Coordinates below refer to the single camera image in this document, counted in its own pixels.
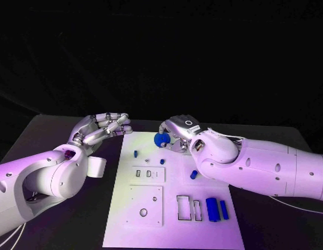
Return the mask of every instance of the table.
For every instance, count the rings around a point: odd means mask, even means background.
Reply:
[[[1,163],[52,150],[68,140],[81,117],[34,116]],[[132,120],[134,131],[157,132],[161,121]],[[202,123],[225,134],[274,141],[308,151],[297,129],[291,127],[245,126]],[[73,198],[49,208],[26,223],[14,250],[19,249],[102,249],[104,231],[122,137],[104,141],[92,154],[106,159],[104,177],[86,177]],[[323,215],[301,211],[268,196],[229,186],[245,249],[323,249]],[[323,211],[323,202],[308,198],[279,197],[305,209]],[[10,233],[0,237],[0,243]],[[10,249],[17,235],[0,250]]]

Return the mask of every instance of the white board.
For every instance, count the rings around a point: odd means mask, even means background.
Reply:
[[[243,249],[228,184],[203,178],[200,174],[194,180],[189,181],[192,171],[196,170],[192,156],[158,148],[153,141],[154,135],[155,133],[151,132],[132,132],[124,136],[102,247]],[[134,158],[134,150],[138,151],[137,158]],[[164,182],[138,183],[131,176],[135,170],[132,167],[163,167]],[[143,224],[144,221],[137,214],[141,206],[131,203],[130,188],[132,186],[153,186],[151,189],[163,187],[161,225],[160,220],[157,220],[157,226],[154,223]],[[189,196],[192,212],[189,221],[177,219],[176,196],[179,195]],[[217,201],[225,201],[228,220],[209,221],[205,199],[210,197],[215,197]],[[193,201],[200,202],[202,221],[194,220]],[[132,216],[137,215],[135,219],[141,223],[127,222],[125,218],[131,218],[131,213]]]

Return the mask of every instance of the black curtain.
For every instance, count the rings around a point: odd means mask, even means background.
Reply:
[[[106,111],[292,126],[323,153],[323,3],[0,5],[0,159],[36,114]]]

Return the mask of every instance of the blue object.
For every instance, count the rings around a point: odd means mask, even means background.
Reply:
[[[228,212],[226,212],[226,206],[225,206],[225,201],[220,201],[220,207],[222,207],[222,214],[223,214],[223,219],[228,220]]]
[[[197,175],[197,171],[193,170],[193,171],[192,171],[192,175],[190,175],[190,179],[194,179],[196,175]]]
[[[158,147],[161,147],[163,142],[170,143],[170,136],[166,132],[163,134],[157,133],[154,136],[154,143]]]
[[[216,199],[207,198],[205,201],[206,201],[209,221],[217,222],[220,221],[220,215],[219,215]]]

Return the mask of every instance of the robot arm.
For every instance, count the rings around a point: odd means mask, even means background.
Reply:
[[[323,155],[274,142],[223,135],[210,128],[187,133],[189,128],[176,124],[177,119],[186,120],[190,116],[171,117],[164,122],[166,129],[176,137],[186,136],[181,140],[187,142],[197,170],[206,178],[268,196],[323,201]]]
[[[128,123],[128,114],[86,116],[66,144],[0,165],[0,236],[73,197],[86,176],[102,177],[105,159],[88,156],[104,139],[132,132]]]

